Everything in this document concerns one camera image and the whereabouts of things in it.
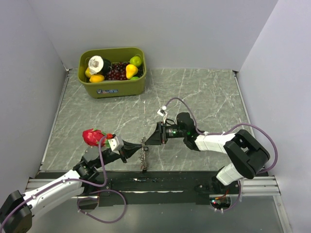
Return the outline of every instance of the yellow pear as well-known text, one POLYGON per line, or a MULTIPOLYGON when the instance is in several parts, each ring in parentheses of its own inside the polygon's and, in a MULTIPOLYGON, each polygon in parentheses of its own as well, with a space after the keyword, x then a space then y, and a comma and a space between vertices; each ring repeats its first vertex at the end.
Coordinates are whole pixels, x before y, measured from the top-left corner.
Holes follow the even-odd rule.
POLYGON ((127 65, 125 70, 127 79, 131 79, 138 72, 138 68, 132 64, 127 65))

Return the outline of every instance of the grapes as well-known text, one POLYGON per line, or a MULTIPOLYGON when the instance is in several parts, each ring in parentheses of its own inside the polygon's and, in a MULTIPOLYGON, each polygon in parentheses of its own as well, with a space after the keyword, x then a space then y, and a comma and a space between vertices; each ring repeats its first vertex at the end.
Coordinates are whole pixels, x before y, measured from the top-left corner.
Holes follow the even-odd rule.
MULTIPOLYGON (((130 64, 129 62, 118 62, 113 63, 111 67, 111 71, 109 71, 105 75, 106 80, 115 80, 115 81, 125 81, 128 80, 126 78, 126 66, 130 64)), ((143 75, 142 67, 138 69, 138 73, 135 76, 141 77, 143 75)))

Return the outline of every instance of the white cable connector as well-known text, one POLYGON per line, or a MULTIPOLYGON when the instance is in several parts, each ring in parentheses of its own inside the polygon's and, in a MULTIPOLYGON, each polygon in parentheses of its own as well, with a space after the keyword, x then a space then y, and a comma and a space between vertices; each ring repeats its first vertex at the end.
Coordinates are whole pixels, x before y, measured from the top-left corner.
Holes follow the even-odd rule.
POLYGON ((113 152, 119 153, 121 148, 124 146, 123 140, 120 136, 115 136, 112 139, 108 139, 110 148, 113 152))
POLYGON ((160 108, 157 111, 157 114, 159 114, 161 117, 163 117, 163 123, 165 123, 166 118, 167 118, 167 112, 165 112, 166 109, 167 109, 167 107, 164 105, 164 106, 162 106, 162 108, 160 108))

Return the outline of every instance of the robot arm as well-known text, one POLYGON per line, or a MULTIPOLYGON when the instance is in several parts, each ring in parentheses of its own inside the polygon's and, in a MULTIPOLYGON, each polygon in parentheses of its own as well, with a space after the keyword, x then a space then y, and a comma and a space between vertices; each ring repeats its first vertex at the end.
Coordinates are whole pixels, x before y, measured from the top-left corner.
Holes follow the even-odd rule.
MULTIPOLYGON (((141 144, 132 144, 111 134, 108 138, 108 142, 110 148, 102 151, 105 165, 114 162, 117 159, 122 159, 122 161, 126 163, 126 159, 130 158, 141 148, 141 144)), ((81 161, 62 177, 36 190, 25 192, 23 194, 19 191, 11 193, 0 208, 1 224, 18 205, 25 200, 30 199, 30 201, 21 206, 8 218, 8 221, 3 227, 5 232, 26 233, 31 228, 34 221, 38 220, 51 209, 72 197, 81 194, 88 195, 93 191, 94 186, 83 183, 79 180, 96 182, 96 177, 99 175, 96 168, 100 167, 101 161, 98 148, 88 148, 81 161), (66 182, 66 179, 77 179, 77 181, 66 182), (51 185, 58 182, 59 184, 49 188, 51 185)))
MULTIPOLYGON (((165 112, 159 110, 158 114, 166 119, 165 112)), ((201 135, 196 131, 189 113, 179 113, 176 121, 177 124, 158 122, 155 132, 145 144, 161 145, 166 144, 169 138, 184 138, 184 143, 191 150, 228 154, 232 163, 220 169, 215 176, 219 186, 227 186, 241 178, 254 178, 270 159, 268 151, 246 130, 230 134, 201 135)))

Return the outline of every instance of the label sticker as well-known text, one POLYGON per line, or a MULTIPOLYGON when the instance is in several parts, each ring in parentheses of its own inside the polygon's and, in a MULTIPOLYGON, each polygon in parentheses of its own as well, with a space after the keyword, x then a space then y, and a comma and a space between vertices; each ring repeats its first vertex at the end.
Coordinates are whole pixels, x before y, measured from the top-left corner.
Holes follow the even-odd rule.
POLYGON ((118 90, 117 89, 114 89, 114 90, 101 90, 101 89, 98 89, 97 91, 97 94, 111 94, 111 93, 117 93, 118 90))

